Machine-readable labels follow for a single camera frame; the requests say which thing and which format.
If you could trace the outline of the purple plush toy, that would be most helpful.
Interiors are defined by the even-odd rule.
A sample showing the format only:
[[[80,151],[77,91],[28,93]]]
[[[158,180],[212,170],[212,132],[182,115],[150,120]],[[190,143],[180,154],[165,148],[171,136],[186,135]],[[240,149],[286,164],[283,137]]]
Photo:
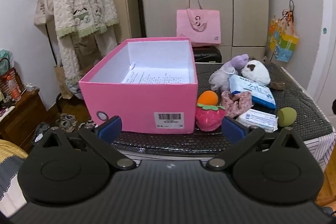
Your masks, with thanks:
[[[227,61],[221,69],[224,70],[225,73],[238,74],[238,72],[248,63],[249,56],[248,54],[238,55],[232,57],[230,61]]]

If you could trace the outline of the beige canvas tote bag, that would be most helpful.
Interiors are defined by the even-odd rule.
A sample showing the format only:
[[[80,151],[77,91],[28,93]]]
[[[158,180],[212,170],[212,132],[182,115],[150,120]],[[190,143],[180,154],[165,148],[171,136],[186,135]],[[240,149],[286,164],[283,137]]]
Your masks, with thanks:
[[[37,0],[34,26],[39,30],[54,20],[54,0]]]

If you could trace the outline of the white mesh bath pouf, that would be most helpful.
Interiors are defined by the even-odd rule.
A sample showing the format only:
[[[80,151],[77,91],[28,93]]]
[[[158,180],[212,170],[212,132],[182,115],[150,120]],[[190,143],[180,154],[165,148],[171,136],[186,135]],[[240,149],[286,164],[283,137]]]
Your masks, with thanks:
[[[223,65],[209,78],[211,90],[220,90],[221,92],[228,91],[230,89],[230,77],[237,74],[238,72],[234,67]]]

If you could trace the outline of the blue white wipes pack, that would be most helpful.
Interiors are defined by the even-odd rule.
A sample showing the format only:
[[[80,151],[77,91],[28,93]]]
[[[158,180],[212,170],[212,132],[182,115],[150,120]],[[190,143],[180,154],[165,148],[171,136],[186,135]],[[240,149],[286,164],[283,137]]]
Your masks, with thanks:
[[[230,92],[232,94],[250,92],[252,102],[263,105],[269,109],[274,110],[276,108],[276,101],[270,88],[239,75],[232,75],[229,78],[229,83]]]

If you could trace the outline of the pink tote bag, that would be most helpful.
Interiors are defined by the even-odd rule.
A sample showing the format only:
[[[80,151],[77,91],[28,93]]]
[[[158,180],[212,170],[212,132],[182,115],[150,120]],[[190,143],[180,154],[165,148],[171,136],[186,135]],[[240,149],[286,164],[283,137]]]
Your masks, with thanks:
[[[193,46],[216,46],[221,41],[221,14],[219,10],[205,10],[199,0],[198,9],[177,10],[176,36],[187,37]]]

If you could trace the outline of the orange sponge ball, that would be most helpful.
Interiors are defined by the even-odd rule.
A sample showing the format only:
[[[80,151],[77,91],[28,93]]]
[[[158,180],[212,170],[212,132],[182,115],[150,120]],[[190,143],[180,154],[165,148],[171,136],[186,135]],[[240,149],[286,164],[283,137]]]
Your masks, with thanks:
[[[197,104],[215,106],[218,104],[218,101],[218,95],[211,90],[207,90],[198,97]]]

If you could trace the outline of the green sponge ball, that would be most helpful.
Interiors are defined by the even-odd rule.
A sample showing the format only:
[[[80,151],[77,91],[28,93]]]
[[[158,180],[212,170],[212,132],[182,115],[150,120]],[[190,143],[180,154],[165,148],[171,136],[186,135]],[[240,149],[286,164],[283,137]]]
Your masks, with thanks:
[[[297,119],[297,112],[291,107],[284,107],[277,112],[277,116],[278,125],[280,127],[288,127],[294,124]]]

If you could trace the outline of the colourful hanging bag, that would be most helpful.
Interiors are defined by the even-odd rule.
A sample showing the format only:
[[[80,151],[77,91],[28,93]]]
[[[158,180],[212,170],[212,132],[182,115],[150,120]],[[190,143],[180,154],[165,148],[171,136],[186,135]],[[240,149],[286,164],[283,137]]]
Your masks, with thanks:
[[[289,1],[289,9],[282,11],[282,17],[275,16],[270,21],[268,32],[268,47],[271,58],[288,63],[299,42],[294,26],[294,1]]]

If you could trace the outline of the cream knitted cardigan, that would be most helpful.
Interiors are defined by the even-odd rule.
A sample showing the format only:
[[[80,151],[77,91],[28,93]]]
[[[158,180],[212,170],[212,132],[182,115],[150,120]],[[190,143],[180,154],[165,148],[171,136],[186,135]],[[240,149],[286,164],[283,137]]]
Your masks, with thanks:
[[[55,30],[67,85],[117,46],[113,0],[53,0]]]

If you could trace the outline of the white tissue pack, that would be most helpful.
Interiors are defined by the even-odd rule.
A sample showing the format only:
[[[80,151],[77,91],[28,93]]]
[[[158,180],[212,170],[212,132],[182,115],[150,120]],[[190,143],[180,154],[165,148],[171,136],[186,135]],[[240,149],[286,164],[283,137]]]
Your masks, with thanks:
[[[265,130],[265,132],[274,132],[278,129],[278,118],[269,113],[249,109],[236,118],[236,121],[246,127],[257,126]]]

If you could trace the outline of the pink floral scrunchie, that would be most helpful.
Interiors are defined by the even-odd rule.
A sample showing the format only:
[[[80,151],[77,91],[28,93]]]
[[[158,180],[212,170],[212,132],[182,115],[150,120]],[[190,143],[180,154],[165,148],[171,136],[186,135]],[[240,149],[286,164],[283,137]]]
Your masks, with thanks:
[[[225,107],[226,116],[235,118],[252,108],[252,94],[249,91],[237,94],[224,91],[221,94],[221,105]]]

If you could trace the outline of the black suitcase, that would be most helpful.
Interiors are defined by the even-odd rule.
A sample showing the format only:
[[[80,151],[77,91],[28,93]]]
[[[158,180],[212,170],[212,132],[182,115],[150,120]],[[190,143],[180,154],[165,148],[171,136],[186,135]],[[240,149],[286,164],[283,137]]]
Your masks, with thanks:
[[[196,63],[221,63],[222,55],[213,46],[193,47],[194,60]]]

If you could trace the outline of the white brown plush toy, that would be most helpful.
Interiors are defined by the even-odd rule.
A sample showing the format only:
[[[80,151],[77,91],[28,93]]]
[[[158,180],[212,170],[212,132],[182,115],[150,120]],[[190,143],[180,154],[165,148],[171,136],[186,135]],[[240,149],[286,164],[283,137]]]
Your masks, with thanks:
[[[267,86],[274,90],[284,90],[285,83],[274,82],[270,78],[270,74],[265,65],[258,60],[250,60],[241,69],[241,74],[243,77],[252,80],[258,84]]]

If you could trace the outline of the pink cardboard box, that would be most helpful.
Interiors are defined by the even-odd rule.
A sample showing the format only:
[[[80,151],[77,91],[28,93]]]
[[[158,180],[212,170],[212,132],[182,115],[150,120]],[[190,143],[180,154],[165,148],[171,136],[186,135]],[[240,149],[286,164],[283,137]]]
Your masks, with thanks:
[[[122,84],[133,66],[188,69],[190,84]],[[188,38],[127,39],[80,81],[86,107],[96,124],[113,116],[123,131],[191,134],[195,127],[198,79]]]

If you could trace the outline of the red strawberry plush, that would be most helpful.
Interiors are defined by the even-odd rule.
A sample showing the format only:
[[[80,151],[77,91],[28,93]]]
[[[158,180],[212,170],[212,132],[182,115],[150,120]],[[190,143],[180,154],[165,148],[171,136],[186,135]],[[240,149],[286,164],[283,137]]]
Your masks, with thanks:
[[[221,126],[222,119],[226,116],[223,106],[203,105],[198,103],[195,113],[195,123],[200,130],[211,132]]]

